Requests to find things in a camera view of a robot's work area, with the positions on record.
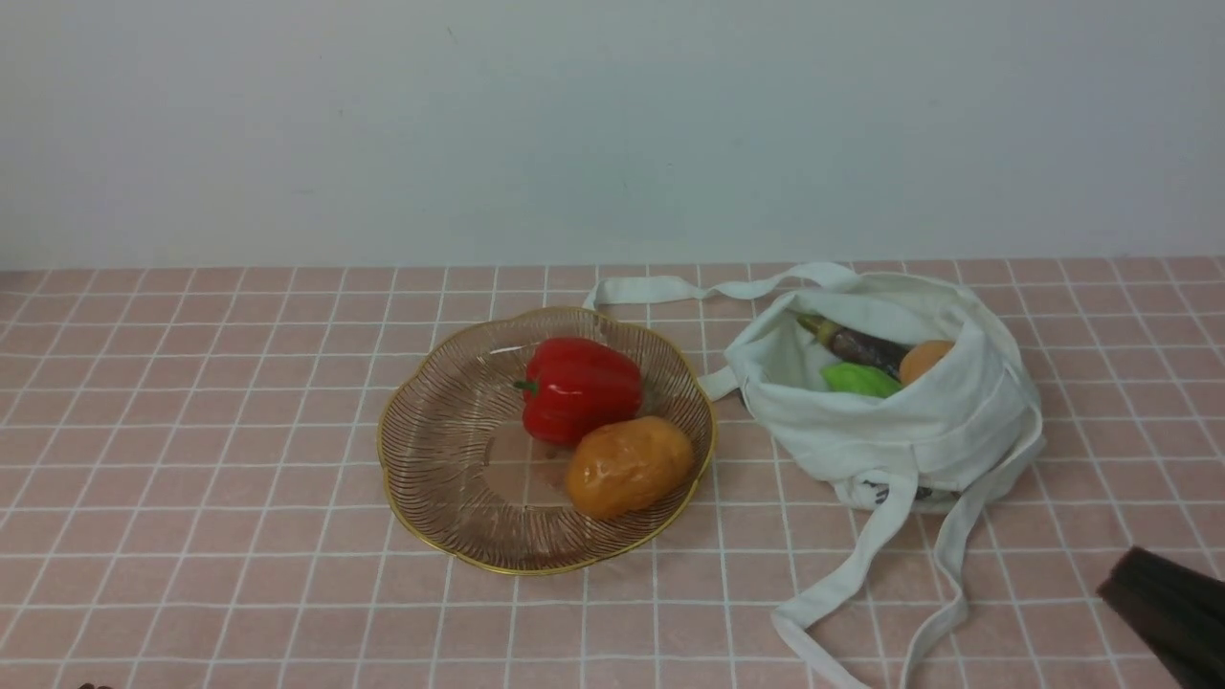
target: fake vegetable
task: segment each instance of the fake vegetable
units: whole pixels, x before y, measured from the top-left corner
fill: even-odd
[[[902,390],[902,384],[883,370],[846,362],[821,369],[821,378],[826,379],[831,392],[884,398]]]
[[[575,509],[592,519],[612,519],[649,508],[685,481],[693,467],[693,444],[659,417],[614,423],[589,433],[566,472]]]
[[[851,330],[816,314],[802,314],[796,321],[800,327],[816,335],[817,342],[839,359],[876,367],[894,379],[898,378],[902,359],[907,356],[907,348],[902,345]]]
[[[541,342],[528,362],[523,428],[533,438],[573,447],[601,425],[628,421],[642,406],[642,371],[630,357],[582,337]]]
[[[952,349],[953,343],[948,340],[929,340],[910,349],[907,358],[902,359],[902,369],[899,370],[903,387],[931,370],[931,367],[938,364]]]

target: gold rim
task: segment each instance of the gold rim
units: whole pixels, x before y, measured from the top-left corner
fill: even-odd
[[[480,560],[477,560],[475,558],[470,558],[470,557],[468,557],[468,555],[466,555],[466,554],[463,554],[463,553],[461,553],[461,552],[458,552],[458,550],[456,550],[453,548],[448,548],[446,546],[442,546],[441,543],[435,542],[432,538],[430,538],[429,536],[426,536],[425,533],[423,533],[420,530],[418,530],[415,526],[413,526],[409,522],[409,520],[404,516],[403,511],[399,508],[399,504],[396,501],[394,494],[392,493],[391,476],[390,476],[390,472],[388,472],[388,462],[387,462],[387,457],[386,457],[386,450],[383,447],[383,427],[387,423],[387,417],[388,417],[388,414],[391,412],[392,405],[396,401],[396,398],[399,397],[399,395],[409,385],[412,385],[413,383],[415,383],[420,378],[421,371],[434,359],[435,354],[445,345],[447,345],[452,340],[456,340],[459,336],[462,336],[462,335],[464,335],[467,332],[470,332],[473,330],[477,330],[477,329],[480,329],[480,327],[486,327],[490,324],[513,322],[513,321],[517,321],[517,320],[521,320],[521,319],[526,319],[526,318],[529,318],[529,316],[543,314],[543,313],[564,313],[564,311],[571,311],[571,313],[578,311],[578,313],[583,313],[583,314],[593,314],[595,318],[598,318],[598,319],[600,319],[603,321],[616,324],[617,326],[621,326],[621,327],[630,327],[630,329],[644,331],[644,332],[649,333],[650,336],[659,338],[668,348],[670,348],[676,354],[677,359],[685,365],[685,370],[688,373],[690,381],[697,389],[698,395],[701,395],[702,402],[706,405],[707,411],[710,414],[710,445],[707,449],[706,457],[702,459],[702,462],[701,462],[701,466],[698,468],[697,476],[690,483],[688,492],[686,492],[685,497],[677,504],[676,509],[673,510],[671,515],[668,519],[665,519],[654,531],[647,533],[644,537],[639,538],[638,541],[635,541],[633,543],[630,543],[628,546],[626,546],[624,548],[620,548],[617,550],[614,550],[614,552],[604,554],[604,555],[593,557],[593,558],[589,558],[589,559],[586,559],[586,560],[581,560],[578,563],[568,564],[568,565],[565,565],[565,566],[550,568],[550,569],[530,569],[530,570],[528,570],[528,569],[507,569],[507,568],[500,568],[500,566],[490,565],[488,563],[483,563]],[[588,568],[588,566],[592,566],[593,564],[601,563],[604,560],[609,560],[609,559],[612,559],[612,558],[619,557],[619,555],[624,555],[625,553],[628,553],[631,550],[636,550],[636,549],[641,548],[642,546],[649,543],[652,539],[657,538],[660,533],[664,532],[664,530],[666,530],[669,526],[671,526],[673,522],[675,522],[677,517],[680,517],[680,515],[685,511],[686,508],[688,508],[690,503],[693,500],[693,495],[697,494],[697,490],[698,490],[698,488],[702,484],[702,479],[706,478],[707,472],[710,470],[710,463],[712,463],[712,461],[714,459],[714,447],[715,447],[715,445],[718,444],[718,440],[719,440],[719,422],[718,422],[718,416],[715,414],[714,402],[710,401],[710,397],[706,394],[706,390],[703,390],[702,386],[698,384],[698,379],[701,376],[698,376],[697,371],[693,369],[693,365],[685,357],[685,353],[681,351],[681,348],[677,347],[668,337],[665,337],[665,336],[663,336],[663,335],[660,335],[660,333],[650,330],[649,327],[646,327],[646,326],[642,326],[642,325],[638,325],[638,324],[619,321],[616,319],[611,319],[611,318],[609,318],[609,316],[606,316],[606,315],[604,315],[604,314],[601,314],[599,311],[592,310],[592,309],[583,309],[583,308],[579,308],[579,306],[545,306],[545,308],[541,308],[541,309],[533,309],[530,311],[526,311],[526,313],[522,313],[522,314],[519,314],[517,316],[512,316],[512,318],[508,318],[508,319],[496,319],[496,320],[485,321],[485,322],[478,322],[478,324],[473,324],[473,325],[469,325],[467,327],[463,327],[463,329],[461,329],[461,330],[451,333],[450,336],[447,336],[446,340],[443,340],[442,342],[439,342],[436,346],[434,346],[430,349],[430,353],[426,354],[425,358],[421,359],[421,362],[417,365],[417,370],[413,371],[413,375],[409,376],[409,379],[405,380],[403,384],[401,384],[401,386],[396,389],[396,392],[392,394],[391,398],[387,400],[387,403],[383,406],[382,414],[380,414],[380,417],[379,417],[377,438],[376,438],[376,441],[375,441],[375,449],[376,449],[376,451],[379,454],[379,465],[380,465],[380,467],[382,470],[383,494],[387,497],[387,504],[391,506],[391,510],[396,515],[396,520],[399,521],[401,526],[403,526],[405,530],[408,530],[409,533],[412,533],[413,536],[415,536],[418,539],[420,539],[426,546],[434,548],[435,550],[440,550],[440,552],[446,553],[448,555],[452,555],[452,557],[454,557],[454,558],[457,558],[459,560],[463,560],[463,561],[466,561],[466,563],[468,563],[468,564],[470,564],[473,566],[477,566],[479,569],[483,569],[485,571],[491,571],[491,573],[495,573],[495,574],[507,574],[507,575],[513,575],[513,576],[544,576],[544,575],[551,575],[551,574],[565,574],[567,571],[576,571],[576,570],[579,570],[579,569],[583,569],[583,568]]]

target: gold wire fruit bowl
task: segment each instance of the gold wire fruit bowl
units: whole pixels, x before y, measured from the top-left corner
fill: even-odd
[[[644,510],[612,520],[575,511],[564,488],[570,451],[523,430],[523,378],[535,346],[586,337],[622,352],[643,374],[639,416],[676,424],[693,443],[685,481]],[[399,387],[379,423],[387,500],[425,543],[502,574],[559,574],[647,543],[693,498],[710,465],[715,417],[675,345],[595,311],[545,308],[462,330]]]

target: pink tile countertop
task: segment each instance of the pink tile countertop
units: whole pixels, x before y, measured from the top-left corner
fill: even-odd
[[[856,265],[959,280],[1012,327],[1050,446],[971,538],[918,687],[1174,684],[1093,590],[1131,543],[1225,568],[1225,273],[1210,257]],[[0,687],[822,687],[768,614],[865,515],[735,402],[650,546],[516,580],[387,509],[375,423],[431,343],[633,266],[0,275]],[[703,283],[779,266],[650,266]],[[699,367],[757,304],[612,309]],[[704,319],[704,327],[699,319]],[[872,687],[944,595],[915,519],[813,634]]]

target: white wall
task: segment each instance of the white wall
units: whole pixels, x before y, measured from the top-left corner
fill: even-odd
[[[0,265],[1225,253],[1223,0],[0,1]]]

